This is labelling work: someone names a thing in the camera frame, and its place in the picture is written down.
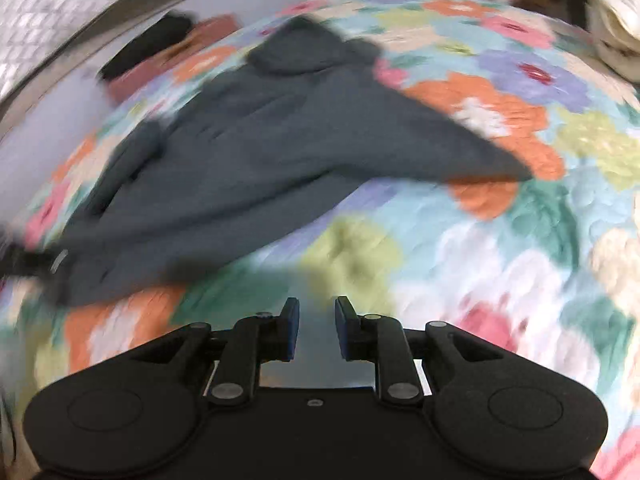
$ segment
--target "floral bedspread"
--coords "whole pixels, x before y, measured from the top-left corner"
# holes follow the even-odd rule
[[[311,225],[188,289],[51,310],[34,285],[0,291],[0,372],[17,413],[38,388],[191,321],[229,327],[300,298],[295,361],[266,384],[372,380],[340,361],[331,298],[422,328],[444,319],[592,388],[609,413],[593,471],[640,478],[640,102],[583,31],[481,0],[311,0],[244,28],[153,81],[34,199],[30,244],[56,237],[111,151],[170,116],[289,16],[384,48],[384,84],[523,160],[530,182],[374,180]]]

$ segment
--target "orange flower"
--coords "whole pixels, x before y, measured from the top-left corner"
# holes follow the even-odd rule
[[[91,134],[84,138],[84,141],[78,148],[71,154],[71,156],[62,164],[58,166],[56,171],[51,175],[53,182],[62,182],[62,179],[66,177],[66,174],[71,169],[79,164],[89,153],[95,149],[95,134]]]
[[[72,310],[65,320],[69,373],[142,345],[170,330],[184,288],[150,288],[126,300]]]
[[[218,66],[235,52],[235,47],[223,45],[194,54],[174,69],[174,80],[178,84],[184,83],[198,74]]]
[[[546,110],[517,96],[498,92],[483,77],[450,72],[444,81],[423,81],[405,93],[450,115],[467,128],[513,153],[542,180],[558,180],[564,163],[536,131],[547,126]],[[467,179],[451,182],[452,195],[465,211],[482,220],[500,216],[510,208],[518,192],[516,182]]]
[[[425,9],[435,10],[443,16],[468,16],[469,18],[482,18],[489,10],[471,0],[433,0],[422,6]]]

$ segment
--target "mattress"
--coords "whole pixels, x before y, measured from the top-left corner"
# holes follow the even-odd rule
[[[295,14],[380,44],[377,78],[524,161],[524,183],[367,182],[312,224],[193,286],[52,309],[37,286],[0,292],[0,373],[15,419],[46,384],[177,326],[229,328],[287,296],[302,306],[296,358],[262,384],[371,384],[341,360],[332,298],[406,328],[446,320],[591,388],[609,433],[592,471],[640,478],[640,102],[590,37],[482,0],[310,0],[229,36],[151,82],[91,133],[31,203],[26,239],[47,244],[114,147],[242,63]]]

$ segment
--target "red flower center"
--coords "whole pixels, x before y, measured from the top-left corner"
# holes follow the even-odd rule
[[[510,28],[511,30],[517,30],[518,32],[526,32],[527,29],[524,27],[521,27],[519,25],[516,25],[515,23],[503,23],[502,26],[504,28]]]
[[[542,70],[541,68],[538,68],[535,65],[531,65],[529,63],[523,63],[519,65],[519,67],[520,67],[520,70],[522,70],[525,74],[527,74],[528,77],[532,78],[533,80],[539,83],[542,83],[543,85],[549,86],[554,80],[549,74],[549,72],[546,72],[545,70]]]

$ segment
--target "floral pattern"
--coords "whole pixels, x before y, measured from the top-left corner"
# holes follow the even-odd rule
[[[560,110],[555,147],[579,157],[593,157],[603,176],[616,189],[640,182],[640,140],[616,130],[610,117],[598,110],[572,114]]]
[[[9,280],[0,291],[0,346],[19,368],[21,379],[11,381],[18,413],[51,381],[174,326],[204,320],[228,328],[258,310],[276,312],[287,296],[299,297],[307,314],[329,317],[322,309],[331,296],[347,294],[361,313],[395,314],[413,328],[446,319],[595,388],[610,425],[593,471],[604,480],[638,477],[632,197],[640,105],[628,83],[590,57],[590,37],[575,27],[480,0],[303,2],[225,38],[118,108],[31,204],[27,239],[55,240],[143,118],[170,118],[206,80],[242,65],[249,49],[301,13],[345,39],[379,44],[373,73],[382,84],[514,153],[535,179],[368,182],[310,225],[186,291],[158,288],[52,314],[33,282]],[[24,347],[7,337],[15,333],[25,335]],[[322,367],[306,357],[317,374]],[[280,385],[278,374],[261,380]]]
[[[498,90],[528,103],[558,102],[571,112],[581,112],[590,104],[584,81],[537,54],[487,50],[478,56],[478,65],[491,73]]]
[[[405,93],[449,114],[479,136],[513,153],[535,177],[557,180],[564,175],[562,159],[535,135],[546,128],[544,108],[501,94],[484,78],[459,73],[449,73],[446,81],[418,83]],[[507,211],[518,186],[512,182],[463,180],[451,183],[450,190],[462,208],[489,220]]]
[[[482,19],[481,25],[532,48],[549,48],[551,46],[551,36],[504,16],[488,16]]]

